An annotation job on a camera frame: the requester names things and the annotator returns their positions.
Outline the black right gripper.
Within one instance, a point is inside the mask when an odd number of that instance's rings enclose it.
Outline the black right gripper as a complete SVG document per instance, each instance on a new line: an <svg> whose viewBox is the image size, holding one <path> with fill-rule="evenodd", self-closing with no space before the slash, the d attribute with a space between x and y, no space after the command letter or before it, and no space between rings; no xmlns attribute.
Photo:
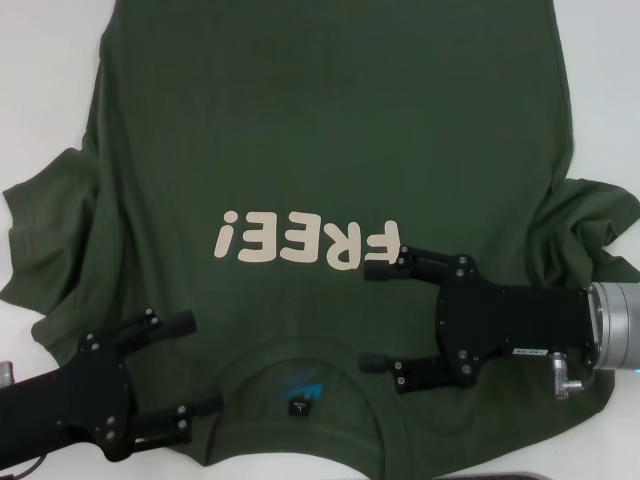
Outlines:
<svg viewBox="0 0 640 480"><path fill-rule="evenodd" d="M579 365L595 362L595 334L584 288L500 285L487 280L469 256L408 245L400 246L393 263L366 260L364 278L440 285L436 337L442 357L358 356L362 372L391 373L398 394L471 386L484 363L494 357L559 353Z"/></svg>

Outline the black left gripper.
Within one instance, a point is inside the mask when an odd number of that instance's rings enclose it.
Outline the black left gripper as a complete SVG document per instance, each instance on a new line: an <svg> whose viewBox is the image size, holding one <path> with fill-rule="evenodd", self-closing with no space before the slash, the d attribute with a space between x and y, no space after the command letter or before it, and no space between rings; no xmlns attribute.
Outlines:
<svg viewBox="0 0 640 480"><path fill-rule="evenodd" d="M195 332L191 310L161 320L147 308L114 330L113 342L83 338L65 365L0 388L0 464L20 464L77 443L98 446L113 462L130 457L135 446L190 443L194 421L220 413L222 396L132 417L131 379L121 356Z"/></svg>

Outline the dark green FREE t-shirt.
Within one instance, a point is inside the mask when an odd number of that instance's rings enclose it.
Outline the dark green FREE t-shirt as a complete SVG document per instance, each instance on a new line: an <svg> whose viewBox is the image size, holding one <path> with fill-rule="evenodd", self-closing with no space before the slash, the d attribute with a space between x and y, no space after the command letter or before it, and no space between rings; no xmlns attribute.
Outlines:
<svg viewBox="0 0 640 480"><path fill-rule="evenodd" d="M214 389L181 452L430 480L600 413L614 376L554 397L547 358L398 394L360 353L438 354L438 285L367 281L401 245L500 285L640 282L608 246L640 220L572 180L553 0L116 0L80 149L8 189L13 272L59 363L153 309L197 330L130 357L144 409Z"/></svg>

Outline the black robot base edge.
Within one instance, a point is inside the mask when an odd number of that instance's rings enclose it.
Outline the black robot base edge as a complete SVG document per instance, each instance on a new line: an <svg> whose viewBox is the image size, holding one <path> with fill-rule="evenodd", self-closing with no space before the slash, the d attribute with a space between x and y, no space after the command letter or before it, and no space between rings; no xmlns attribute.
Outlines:
<svg viewBox="0 0 640 480"><path fill-rule="evenodd" d="M483 473L469 475L453 475L436 477L433 480L551 480L550 478L538 474L523 472L508 473Z"/></svg>

